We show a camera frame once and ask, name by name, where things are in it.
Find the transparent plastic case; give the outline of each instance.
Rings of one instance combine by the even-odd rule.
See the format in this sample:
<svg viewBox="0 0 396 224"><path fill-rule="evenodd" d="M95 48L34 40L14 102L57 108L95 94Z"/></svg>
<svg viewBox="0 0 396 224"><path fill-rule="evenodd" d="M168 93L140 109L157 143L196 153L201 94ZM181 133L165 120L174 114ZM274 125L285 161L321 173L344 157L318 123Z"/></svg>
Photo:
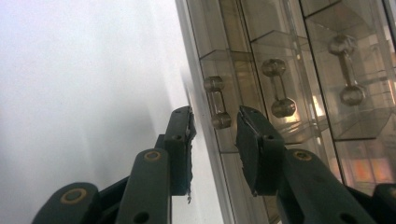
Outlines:
<svg viewBox="0 0 396 224"><path fill-rule="evenodd" d="M396 115L392 114L375 140L337 142L346 183L369 195L375 185L396 180Z"/></svg>
<svg viewBox="0 0 396 224"><path fill-rule="evenodd" d="M322 112L318 116L323 103L315 69L305 66L304 57L311 57L301 14L295 12L299 5L270 0L242 5L268 119L287 144L302 144L328 125Z"/></svg>
<svg viewBox="0 0 396 224"><path fill-rule="evenodd" d="M263 223L279 217L276 211L276 200L271 197L254 197L242 172L242 162L238 153L221 155L225 177L229 185L230 200L233 207L235 223Z"/></svg>
<svg viewBox="0 0 396 224"><path fill-rule="evenodd" d="M395 106L394 70L376 4L337 1L311 13L306 24L334 140L376 138Z"/></svg>
<svg viewBox="0 0 396 224"><path fill-rule="evenodd" d="M262 100L236 4L189 1L189 8L193 8L191 23L219 150L237 152L234 141L239 106L262 110Z"/></svg>

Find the clear acrylic panel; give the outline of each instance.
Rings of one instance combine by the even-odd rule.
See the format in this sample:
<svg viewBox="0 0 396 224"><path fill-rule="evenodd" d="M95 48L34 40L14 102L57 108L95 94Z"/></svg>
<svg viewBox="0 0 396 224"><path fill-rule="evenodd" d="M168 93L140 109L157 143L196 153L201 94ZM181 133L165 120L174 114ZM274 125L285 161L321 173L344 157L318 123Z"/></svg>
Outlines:
<svg viewBox="0 0 396 224"><path fill-rule="evenodd" d="M330 134L330 129L327 129L322 132L322 141L324 148L326 148L326 156L329 163L329 169L332 171L332 174L342 183L343 178L341 177L339 160L334 150L334 144L332 142L332 136Z"/></svg>
<svg viewBox="0 0 396 224"><path fill-rule="evenodd" d="M221 0L219 3L230 50L248 52L245 27L236 1Z"/></svg>
<svg viewBox="0 0 396 224"><path fill-rule="evenodd" d="M385 11L381 14L381 21L384 26L386 39L389 43L393 67L396 67L396 1L383 0L382 3L384 4Z"/></svg>
<svg viewBox="0 0 396 224"><path fill-rule="evenodd" d="M322 8L330 5L337 0L301 0L303 6L303 12L305 16L312 14Z"/></svg>
<svg viewBox="0 0 396 224"><path fill-rule="evenodd" d="M199 56L214 49L227 49L227 37L218 2L188 0L188 6Z"/></svg>
<svg viewBox="0 0 396 224"><path fill-rule="evenodd" d="M306 38L302 37L298 37L298 42L305 46L307 43ZM315 134L315 129L328 128L324 117L321 120L315 120L311 116L313 111L308 106L304 95L304 91L307 89L303 87L301 71L296 62L301 55L295 58L293 44L290 35L279 31L271 31L252 41L254 58L259 69L259 78L267 105L268 119L282 134L287 144L302 143ZM267 64L271 61L274 61L271 66L277 66L275 64L284 66L282 75L264 74L262 69L268 67ZM284 99L292 100L293 113L277 114L278 106L284 104ZM286 111L290 109L290 106L280 107L280 109Z"/></svg>
<svg viewBox="0 0 396 224"><path fill-rule="evenodd" d="M375 185L394 183L396 178L396 115L391 114L375 140L337 142L346 183L372 194Z"/></svg>
<svg viewBox="0 0 396 224"><path fill-rule="evenodd" d="M246 105L255 108L262 113L265 113L264 106L262 104L262 93L260 84L257 81L257 75L253 61L248 62L234 62L235 73L239 89L242 97L242 105Z"/></svg>
<svg viewBox="0 0 396 224"><path fill-rule="evenodd" d="M233 145L236 137L236 115L239 109L240 95L235 83L233 64L227 51L215 50L201 59L204 78L220 77L223 88L221 91L208 92L212 119L218 114L227 113L231 119L230 126L216 129L220 151L236 152Z"/></svg>
<svg viewBox="0 0 396 224"><path fill-rule="evenodd" d="M250 41L271 31L287 32L282 1L241 1Z"/></svg>
<svg viewBox="0 0 396 224"><path fill-rule="evenodd" d="M371 6L338 1L306 19L336 141L376 138L394 107L389 45Z"/></svg>
<svg viewBox="0 0 396 224"><path fill-rule="evenodd" d="M279 215L272 197L254 197L242 171L239 153L221 154L235 223L277 223Z"/></svg>

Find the white wall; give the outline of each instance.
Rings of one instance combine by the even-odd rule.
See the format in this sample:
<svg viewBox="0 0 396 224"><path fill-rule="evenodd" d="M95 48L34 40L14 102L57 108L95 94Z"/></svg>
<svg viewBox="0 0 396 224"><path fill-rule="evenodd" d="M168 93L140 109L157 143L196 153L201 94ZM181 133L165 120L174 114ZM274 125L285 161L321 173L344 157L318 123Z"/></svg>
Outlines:
<svg viewBox="0 0 396 224"><path fill-rule="evenodd" d="M0 223L30 223L58 188L103 189L187 105L176 6L162 1L0 2ZM198 134L191 205L174 223L220 223Z"/></svg>

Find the gold screw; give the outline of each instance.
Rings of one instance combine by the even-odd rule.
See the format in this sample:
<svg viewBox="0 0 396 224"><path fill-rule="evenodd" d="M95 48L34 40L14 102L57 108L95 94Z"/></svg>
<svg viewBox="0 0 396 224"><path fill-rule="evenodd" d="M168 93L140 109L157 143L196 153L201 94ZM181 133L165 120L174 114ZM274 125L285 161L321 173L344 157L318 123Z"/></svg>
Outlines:
<svg viewBox="0 0 396 224"><path fill-rule="evenodd" d="M61 203L76 204L83 200L85 196L87 196L87 190L85 189L70 189L62 195Z"/></svg>
<svg viewBox="0 0 396 224"><path fill-rule="evenodd" d="M157 161L161 157L161 153L158 151L150 151L145 154L145 161Z"/></svg>
<svg viewBox="0 0 396 224"><path fill-rule="evenodd" d="M293 156L300 161L310 161L312 160L311 155L309 155L308 153L304 152L304 151L295 151L293 153Z"/></svg>

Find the round metal knob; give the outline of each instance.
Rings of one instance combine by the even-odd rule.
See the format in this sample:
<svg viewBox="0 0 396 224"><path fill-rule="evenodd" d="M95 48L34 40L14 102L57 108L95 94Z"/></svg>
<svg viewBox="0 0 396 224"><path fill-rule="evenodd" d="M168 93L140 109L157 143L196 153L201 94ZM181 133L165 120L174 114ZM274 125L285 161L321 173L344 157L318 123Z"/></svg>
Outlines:
<svg viewBox="0 0 396 224"><path fill-rule="evenodd" d="M224 83L221 77L206 77L204 88L206 92L221 91L224 88Z"/></svg>
<svg viewBox="0 0 396 224"><path fill-rule="evenodd" d="M349 35L337 35L327 46L328 51L334 55L348 54L351 55L355 51L355 38Z"/></svg>
<svg viewBox="0 0 396 224"><path fill-rule="evenodd" d="M347 86L340 92L340 100L344 105L359 105L365 98L365 89L361 85Z"/></svg>
<svg viewBox="0 0 396 224"><path fill-rule="evenodd" d="M296 103L290 98L275 101L271 106L272 114L277 118L290 117L296 111Z"/></svg>
<svg viewBox="0 0 396 224"><path fill-rule="evenodd" d="M225 129L231 127L231 117L228 113L219 113L212 117L212 125L215 129Z"/></svg>
<svg viewBox="0 0 396 224"><path fill-rule="evenodd" d="M281 59L269 59L262 63L262 73L267 77L282 76L285 71L286 64Z"/></svg>

